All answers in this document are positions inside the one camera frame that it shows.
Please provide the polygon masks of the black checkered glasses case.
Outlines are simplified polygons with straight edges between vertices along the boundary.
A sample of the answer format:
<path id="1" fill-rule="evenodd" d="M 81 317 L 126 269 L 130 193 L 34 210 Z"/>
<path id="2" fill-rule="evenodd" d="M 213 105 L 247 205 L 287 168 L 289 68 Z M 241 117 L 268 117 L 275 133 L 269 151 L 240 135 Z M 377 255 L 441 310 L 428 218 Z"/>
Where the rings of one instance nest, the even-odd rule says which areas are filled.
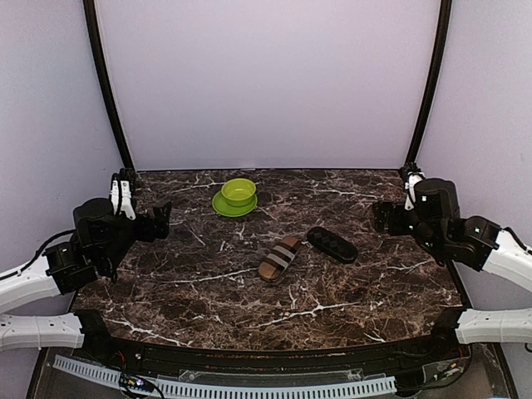
<path id="1" fill-rule="evenodd" d="M 307 241 L 319 251 L 343 264 L 352 264 L 358 256 L 357 247 L 341 236 L 323 227 L 312 227 Z"/>

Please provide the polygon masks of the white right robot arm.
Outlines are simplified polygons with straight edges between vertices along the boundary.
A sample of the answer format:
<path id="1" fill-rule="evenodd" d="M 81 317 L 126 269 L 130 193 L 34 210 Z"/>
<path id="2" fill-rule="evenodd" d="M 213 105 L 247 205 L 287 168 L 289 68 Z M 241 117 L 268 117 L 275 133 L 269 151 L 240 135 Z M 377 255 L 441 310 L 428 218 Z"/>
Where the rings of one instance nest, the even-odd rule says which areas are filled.
<path id="1" fill-rule="evenodd" d="M 531 247 L 513 229 L 482 216 L 461 217 L 456 186 L 450 180 L 410 173 L 402 202 L 372 206 L 377 231 L 409 235 L 437 263 L 457 262 L 531 289 Z M 480 311 L 447 308 L 424 343 L 424 353 L 440 361 L 456 344 L 517 342 L 531 344 L 531 311 Z"/>

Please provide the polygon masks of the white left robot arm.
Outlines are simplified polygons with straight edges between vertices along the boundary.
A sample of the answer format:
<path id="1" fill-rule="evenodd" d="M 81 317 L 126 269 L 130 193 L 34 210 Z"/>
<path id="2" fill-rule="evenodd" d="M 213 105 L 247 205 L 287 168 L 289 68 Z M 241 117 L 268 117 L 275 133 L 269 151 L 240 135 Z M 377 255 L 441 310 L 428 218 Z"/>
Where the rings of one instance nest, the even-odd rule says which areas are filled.
<path id="1" fill-rule="evenodd" d="M 74 293 L 101 277 L 117 279 L 117 269 L 137 241 L 165 239 L 172 204 L 152 214 L 128 216 L 109 199 L 95 198 L 73 211 L 75 228 L 66 242 L 45 242 L 22 266 L 1 275 L 1 349 L 84 347 L 99 362 L 117 355 L 116 342 L 96 311 L 59 316 L 13 316 L 22 305 Z"/>

